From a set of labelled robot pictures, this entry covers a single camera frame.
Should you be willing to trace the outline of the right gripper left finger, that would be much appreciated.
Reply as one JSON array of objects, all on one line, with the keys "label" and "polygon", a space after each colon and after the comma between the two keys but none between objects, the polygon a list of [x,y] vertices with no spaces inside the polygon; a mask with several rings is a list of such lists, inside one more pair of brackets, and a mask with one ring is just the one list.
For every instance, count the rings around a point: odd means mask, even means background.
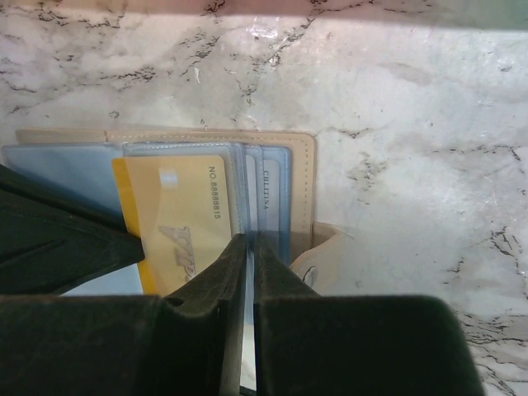
[{"label": "right gripper left finger", "polygon": [[238,394],[247,245],[163,297],[2,297],[2,394]]}]

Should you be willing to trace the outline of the gold card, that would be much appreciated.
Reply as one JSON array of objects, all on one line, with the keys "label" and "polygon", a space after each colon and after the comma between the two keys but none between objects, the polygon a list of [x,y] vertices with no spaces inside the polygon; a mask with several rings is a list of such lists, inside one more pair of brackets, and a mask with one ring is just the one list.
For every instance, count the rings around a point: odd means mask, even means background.
[{"label": "gold card", "polygon": [[111,166],[126,228],[143,246],[143,291],[169,295],[210,266],[232,237],[224,159],[122,157]]}]

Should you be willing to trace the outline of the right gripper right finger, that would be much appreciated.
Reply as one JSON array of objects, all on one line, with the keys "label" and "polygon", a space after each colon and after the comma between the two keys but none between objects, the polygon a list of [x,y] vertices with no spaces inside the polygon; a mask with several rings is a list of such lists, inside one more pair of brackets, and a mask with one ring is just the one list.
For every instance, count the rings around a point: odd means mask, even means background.
[{"label": "right gripper right finger", "polygon": [[423,295],[323,297],[258,234],[255,355],[260,395],[481,395],[460,323]]}]

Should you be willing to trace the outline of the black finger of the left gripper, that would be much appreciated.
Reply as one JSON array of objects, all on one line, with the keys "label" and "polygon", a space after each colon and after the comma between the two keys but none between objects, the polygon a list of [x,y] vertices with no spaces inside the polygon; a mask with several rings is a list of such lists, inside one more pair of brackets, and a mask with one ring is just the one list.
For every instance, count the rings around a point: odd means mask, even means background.
[{"label": "black finger of the left gripper", "polygon": [[143,259],[116,217],[1,168],[2,294],[59,295]]}]

